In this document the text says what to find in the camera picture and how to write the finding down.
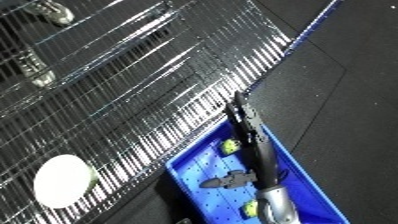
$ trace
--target blue tray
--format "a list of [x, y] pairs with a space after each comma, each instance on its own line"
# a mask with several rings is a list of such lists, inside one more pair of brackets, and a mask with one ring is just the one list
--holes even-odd
[[[199, 184], [209, 178], [224, 177], [231, 170], [245, 170], [240, 154], [224, 156], [220, 144], [232, 136], [231, 125], [223, 120], [201, 139], [176, 155], [167, 164], [169, 173], [189, 196], [207, 223], [260, 223], [246, 218], [242, 206], [254, 198], [253, 185], [236, 189], [202, 189]], [[288, 169], [282, 182], [294, 201], [302, 223], [349, 223], [321, 189], [294, 160], [276, 137], [264, 126], [278, 155], [279, 167]]]

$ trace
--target dark gray floor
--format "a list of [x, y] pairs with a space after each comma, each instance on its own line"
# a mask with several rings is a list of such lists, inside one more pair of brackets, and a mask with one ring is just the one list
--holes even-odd
[[[262, 2], [291, 33], [328, 1]], [[352, 223], [398, 220], [395, 4], [346, 1], [251, 96], [274, 133]], [[184, 208], [184, 198], [173, 189], [164, 176], [108, 223], [160, 224], [194, 216], [175, 212]]]

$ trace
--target metal wire rack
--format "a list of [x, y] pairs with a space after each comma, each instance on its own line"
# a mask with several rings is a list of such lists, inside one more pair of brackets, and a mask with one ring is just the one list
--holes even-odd
[[[75, 15], [62, 27], [26, 12], [39, 1], [8, 4], [0, 17], [0, 46], [14, 46], [0, 51], [0, 223], [91, 222], [291, 50], [247, 0], [60, 1]], [[27, 75], [32, 52], [45, 66]], [[51, 82], [35, 84], [49, 71]], [[54, 210], [32, 182], [61, 154], [100, 180]]]

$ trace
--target yellow-green ball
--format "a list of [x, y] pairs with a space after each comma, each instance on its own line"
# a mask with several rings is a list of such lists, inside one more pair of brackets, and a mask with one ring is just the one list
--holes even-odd
[[221, 150], [225, 155], [231, 155], [240, 149], [240, 142], [235, 139], [227, 139], [221, 145]]
[[258, 206], [258, 203], [254, 199], [249, 202], [246, 202], [246, 204], [243, 206], [243, 212], [249, 218], [256, 217], [257, 216], [257, 206]]

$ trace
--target metal wire grid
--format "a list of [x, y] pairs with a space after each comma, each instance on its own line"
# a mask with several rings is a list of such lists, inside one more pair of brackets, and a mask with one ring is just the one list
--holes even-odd
[[[24, 25], [26, 42], [56, 81], [37, 88], [17, 72], [1, 74], [3, 223], [92, 221], [195, 130], [211, 125], [236, 90], [283, 58], [289, 42], [246, 0], [96, 0], [68, 7], [78, 18], [71, 26], [39, 23], [33, 33]], [[73, 206], [52, 210], [34, 199], [32, 181], [38, 167], [60, 154], [83, 158], [100, 181]]]

